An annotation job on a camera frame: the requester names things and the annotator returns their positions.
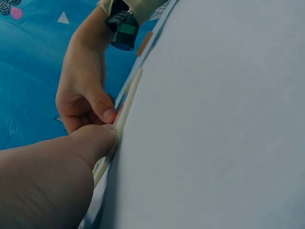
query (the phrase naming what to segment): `patterned fabric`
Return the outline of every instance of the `patterned fabric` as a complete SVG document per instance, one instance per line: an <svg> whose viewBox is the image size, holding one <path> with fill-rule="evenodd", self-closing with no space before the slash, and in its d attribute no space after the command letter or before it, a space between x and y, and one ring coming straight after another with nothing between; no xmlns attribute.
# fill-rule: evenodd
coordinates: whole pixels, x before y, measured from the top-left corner
<svg viewBox="0 0 305 229"><path fill-rule="evenodd" d="M55 107L61 64L70 37L95 7L92 0L0 0L0 149L66 135ZM134 51L106 51L105 90L114 99L163 8L141 27Z"/></svg>

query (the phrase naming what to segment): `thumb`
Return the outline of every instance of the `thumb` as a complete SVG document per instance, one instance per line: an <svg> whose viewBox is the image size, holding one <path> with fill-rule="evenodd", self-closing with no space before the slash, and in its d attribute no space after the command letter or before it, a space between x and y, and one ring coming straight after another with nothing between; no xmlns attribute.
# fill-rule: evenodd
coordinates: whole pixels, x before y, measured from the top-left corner
<svg viewBox="0 0 305 229"><path fill-rule="evenodd" d="M102 157L108 155L114 145L116 130L113 125L86 125L69 136L75 155L93 169Z"/></svg>
<svg viewBox="0 0 305 229"><path fill-rule="evenodd" d="M103 90L101 83L97 80L86 86L83 96L90 103L94 113L104 123L111 123L115 118L115 109L109 95Z"/></svg>

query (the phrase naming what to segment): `wrist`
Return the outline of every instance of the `wrist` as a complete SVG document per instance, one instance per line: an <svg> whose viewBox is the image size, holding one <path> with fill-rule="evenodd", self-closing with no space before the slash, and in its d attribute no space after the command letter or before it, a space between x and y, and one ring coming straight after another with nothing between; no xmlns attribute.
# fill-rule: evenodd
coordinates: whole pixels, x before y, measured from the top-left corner
<svg viewBox="0 0 305 229"><path fill-rule="evenodd" d="M92 50L106 50L114 36L105 24L107 18L107 14L97 7L75 31L71 42Z"/></svg>

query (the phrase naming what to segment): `smartwatch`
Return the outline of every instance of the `smartwatch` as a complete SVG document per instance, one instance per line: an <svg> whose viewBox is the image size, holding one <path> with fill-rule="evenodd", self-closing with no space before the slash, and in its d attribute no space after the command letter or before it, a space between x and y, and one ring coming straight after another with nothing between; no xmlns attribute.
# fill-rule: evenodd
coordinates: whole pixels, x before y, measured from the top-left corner
<svg viewBox="0 0 305 229"><path fill-rule="evenodd" d="M125 51L134 50L139 24L124 1L114 1L110 16L106 19L105 24L115 33L111 42L112 46Z"/></svg>

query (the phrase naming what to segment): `skin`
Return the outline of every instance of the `skin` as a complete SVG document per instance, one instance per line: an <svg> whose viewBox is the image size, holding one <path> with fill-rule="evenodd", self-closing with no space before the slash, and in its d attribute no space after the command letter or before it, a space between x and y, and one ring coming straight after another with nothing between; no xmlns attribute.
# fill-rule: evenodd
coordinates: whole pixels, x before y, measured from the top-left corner
<svg viewBox="0 0 305 229"><path fill-rule="evenodd" d="M107 17L97 7L73 34L64 58L56 106L69 134L115 118L113 102L103 90L104 51L114 36L104 23Z"/></svg>
<svg viewBox="0 0 305 229"><path fill-rule="evenodd" d="M112 125L0 153L1 228L77 228L93 195L92 169L116 138Z"/></svg>
<svg viewBox="0 0 305 229"><path fill-rule="evenodd" d="M68 136L0 153L1 228L77 228L93 195L92 169L115 141L103 90L113 34L97 7L73 34L56 95Z"/></svg>

